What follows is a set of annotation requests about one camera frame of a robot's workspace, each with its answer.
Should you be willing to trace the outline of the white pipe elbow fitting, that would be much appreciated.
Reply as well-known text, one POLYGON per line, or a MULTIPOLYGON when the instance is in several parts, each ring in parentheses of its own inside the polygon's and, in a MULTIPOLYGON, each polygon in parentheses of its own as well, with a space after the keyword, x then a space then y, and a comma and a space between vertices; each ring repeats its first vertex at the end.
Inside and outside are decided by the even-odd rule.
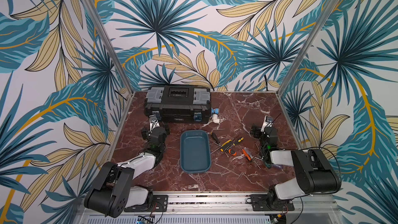
POLYGON ((220 123, 220 119, 217 114, 213 114, 211 119, 212 119, 213 123, 216 123, 216 124, 220 123))

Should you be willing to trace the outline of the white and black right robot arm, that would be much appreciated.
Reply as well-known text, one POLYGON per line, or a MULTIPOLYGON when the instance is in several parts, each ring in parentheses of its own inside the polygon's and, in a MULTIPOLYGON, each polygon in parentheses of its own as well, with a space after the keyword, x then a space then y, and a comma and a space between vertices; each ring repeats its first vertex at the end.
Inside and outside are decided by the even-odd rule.
POLYGON ((295 177, 271 185, 266 195, 251 195, 255 211, 293 211, 292 200, 313 194, 334 194, 341 188, 339 175, 318 147, 283 150, 277 147, 278 130, 253 125, 250 135, 260 142, 260 160, 268 168, 292 167, 295 177))

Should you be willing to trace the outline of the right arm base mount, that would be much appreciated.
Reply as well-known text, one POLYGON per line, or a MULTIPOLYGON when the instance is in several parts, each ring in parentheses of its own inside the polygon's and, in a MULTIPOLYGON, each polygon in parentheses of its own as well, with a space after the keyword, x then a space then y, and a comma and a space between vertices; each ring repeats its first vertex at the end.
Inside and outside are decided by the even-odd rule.
POLYGON ((252 206, 254 212, 290 212, 294 211, 291 200, 280 200, 267 194, 250 195, 246 203, 252 206))

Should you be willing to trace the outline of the yellow-black dotted-grip screwdriver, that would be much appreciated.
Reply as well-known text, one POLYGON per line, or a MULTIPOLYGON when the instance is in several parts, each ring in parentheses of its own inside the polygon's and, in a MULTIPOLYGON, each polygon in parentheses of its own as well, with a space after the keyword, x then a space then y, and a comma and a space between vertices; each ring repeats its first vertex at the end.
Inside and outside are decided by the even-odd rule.
POLYGON ((225 152, 228 151, 228 149, 230 149, 231 147, 235 146, 235 143, 232 140, 228 140, 227 142, 225 142, 224 144, 222 144, 219 148, 217 148, 216 150, 214 150, 212 153, 216 152, 216 151, 221 151, 221 152, 225 152))

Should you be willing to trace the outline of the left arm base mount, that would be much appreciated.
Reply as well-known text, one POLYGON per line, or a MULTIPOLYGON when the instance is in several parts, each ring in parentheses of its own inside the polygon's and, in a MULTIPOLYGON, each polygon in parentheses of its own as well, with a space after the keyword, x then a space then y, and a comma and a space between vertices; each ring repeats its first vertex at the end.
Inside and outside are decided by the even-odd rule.
POLYGON ((153 195, 142 205, 134 205, 124 209, 127 213, 163 213, 167 211, 168 195, 153 195))

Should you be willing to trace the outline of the black yellow-capped screwdriver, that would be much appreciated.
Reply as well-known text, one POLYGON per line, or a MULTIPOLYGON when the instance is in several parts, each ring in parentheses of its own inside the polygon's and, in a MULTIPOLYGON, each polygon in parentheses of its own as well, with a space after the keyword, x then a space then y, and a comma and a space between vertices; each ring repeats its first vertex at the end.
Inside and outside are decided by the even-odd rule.
POLYGON ((211 136, 212 140, 215 142, 215 144, 217 144, 219 147, 221 147, 221 143, 220 143, 217 135, 214 132, 211 132, 210 136, 211 136))

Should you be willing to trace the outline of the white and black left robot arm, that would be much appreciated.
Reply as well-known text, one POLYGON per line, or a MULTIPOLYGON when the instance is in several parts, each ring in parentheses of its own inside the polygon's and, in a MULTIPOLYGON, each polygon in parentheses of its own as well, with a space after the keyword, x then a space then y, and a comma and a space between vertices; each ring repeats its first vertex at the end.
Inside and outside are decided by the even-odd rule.
POLYGON ((138 207, 147 211, 155 207, 153 190, 132 183, 133 179, 159 165, 169 133, 169 128, 154 127, 139 155, 125 162, 106 162, 85 196, 84 207, 112 218, 118 217, 126 208, 138 207))

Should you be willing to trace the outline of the green-black handled screwdriver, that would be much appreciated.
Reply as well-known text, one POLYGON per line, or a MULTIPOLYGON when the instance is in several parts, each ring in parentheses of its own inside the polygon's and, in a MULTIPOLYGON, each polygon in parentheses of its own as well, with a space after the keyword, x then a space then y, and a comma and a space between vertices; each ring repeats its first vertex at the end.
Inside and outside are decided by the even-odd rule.
POLYGON ((255 159, 261 161, 262 164, 263 164, 264 166, 266 166, 266 168, 268 168, 268 169, 270 169, 270 168, 272 167, 272 164, 269 163, 269 161, 266 159, 265 156, 262 156, 262 157, 255 157, 255 159))

